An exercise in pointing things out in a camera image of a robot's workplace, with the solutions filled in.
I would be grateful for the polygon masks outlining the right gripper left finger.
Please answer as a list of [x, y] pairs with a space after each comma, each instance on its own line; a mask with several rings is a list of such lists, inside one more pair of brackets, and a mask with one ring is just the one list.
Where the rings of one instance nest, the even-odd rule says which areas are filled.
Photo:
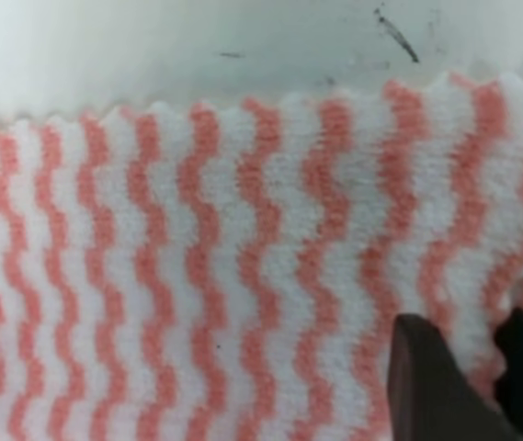
[[394, 320], [387, 397], [394, 440], [523, 440], [470, 386], [439, 329], [418, 315]]

